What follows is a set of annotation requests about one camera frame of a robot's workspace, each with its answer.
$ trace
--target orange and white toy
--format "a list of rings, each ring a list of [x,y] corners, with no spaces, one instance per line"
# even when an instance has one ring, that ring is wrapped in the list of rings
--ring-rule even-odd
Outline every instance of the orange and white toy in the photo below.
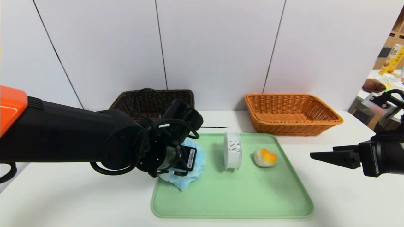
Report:
[[[254,152],[254,162],[260,167],[272,167],[276,164],[278,157],[267,149],[260,149]]]

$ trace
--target white table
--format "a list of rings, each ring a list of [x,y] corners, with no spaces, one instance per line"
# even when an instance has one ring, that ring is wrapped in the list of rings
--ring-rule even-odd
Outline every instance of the white table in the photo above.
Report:
[[[204,132],[255,132],[246,111],[201,111]],[[133,170],[121,176],[101,175],[88,163],[31,163],[0,194],[1,227],[358,227],[402,226],[404,176],[365,177],[316,161],[309,152],[368,140],[373,131],[347,112],[345,123],[317,137],[277,137],[310,194],[315,211],[307,219],[220,220],[160,219],[150,208],[156,179]]]

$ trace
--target blue cloth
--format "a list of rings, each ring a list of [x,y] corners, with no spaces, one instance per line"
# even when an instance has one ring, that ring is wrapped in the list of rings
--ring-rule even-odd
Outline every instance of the blue cloth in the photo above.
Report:
[[[185,177],[180,177],[174,175],[173,173],[164,173],[160,174],[160,178],[173,183],[181,191],[184,191],[188,187],[189,183],[198,180],[202,175],[203,166],[206,164],[206,152],[199,146],[197,142],[190,138],[186,138],[182,145],[196,148],[194,170],[189,172]]]

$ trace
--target orange wicker basket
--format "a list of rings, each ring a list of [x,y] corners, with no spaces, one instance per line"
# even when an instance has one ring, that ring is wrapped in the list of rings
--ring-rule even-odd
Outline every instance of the orange wicker basket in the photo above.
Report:
[[[313,95],[248,94],[244,98],[257,132],[316,136],[343,123],[331,107]]]

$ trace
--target yellow package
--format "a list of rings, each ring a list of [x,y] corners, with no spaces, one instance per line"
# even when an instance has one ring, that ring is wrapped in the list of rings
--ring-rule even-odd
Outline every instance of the yellow package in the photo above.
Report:
[[[403,58],[403,55],[404,47],[399,44],[394,45],[386,61],[381,66],[379,75],[383,75],[385,73],[392,74],[397,68],[397,65],[400,63],[401,58]]]

